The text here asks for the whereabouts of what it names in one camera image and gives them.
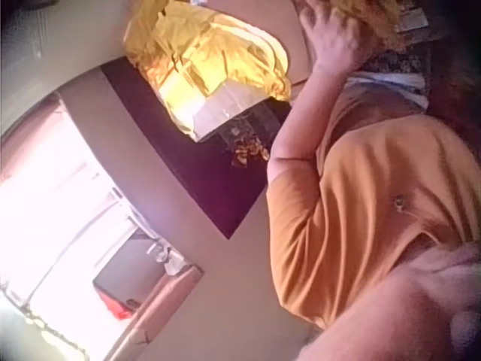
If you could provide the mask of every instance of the white wall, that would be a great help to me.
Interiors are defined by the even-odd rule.
[[[60,95],[92,152],[150,225],[205,275],[141,361],[287,361],[307,325],[277,303],[261,195],[227,240],[189,197],[99,71]]]

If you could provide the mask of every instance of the bright window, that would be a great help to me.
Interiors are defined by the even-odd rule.
[[[112,315],[92,281],[139,223],[56,100],[2,145],[0,223],[2,289],[102,359],[129,320]]]

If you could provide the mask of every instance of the orange t-shirt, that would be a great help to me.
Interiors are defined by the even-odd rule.
[[[436,119],[416,115],[347,132],[318,166],[280,174],[268,187],[268,207],[280,303],[322,328],[419,236],[451,246],[479,240],[481,169]]]

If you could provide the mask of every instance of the window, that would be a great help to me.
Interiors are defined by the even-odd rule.
[[[172,270],[147,255],[159,236],[116,189],[58,99],[46,100],[2,145],[0,222],[2,290],[90,359],[111,351]],[[122,300],[129,293],[115,287],[127,279],[125,272],[116,278],[116,269],[130,254],[148,259],[131,261],[150,264],[151,279],[147,289],[131,282],[139,297]],[[179,272],[186,263],[180,255],[176,262]],[[112,304],[123,312],[114,315]]]

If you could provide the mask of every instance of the fingers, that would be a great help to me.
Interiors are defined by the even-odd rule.
[[[329,17],[330,21],[333,23],[339,24],[342,27],[346,26],[347,20],[352,19],[349,18],[346,13],[341,11],[339,8],[332,8],[331,10],[331,16]]]
[[[306,33],[310,33],[316,23],[314,10],[310,7],[305,7],[299,14],[299,20]]]
[[[323,0],[306,0],[307,7],[311,8],[318,20],[326,21],[329,18],[331,5]]]

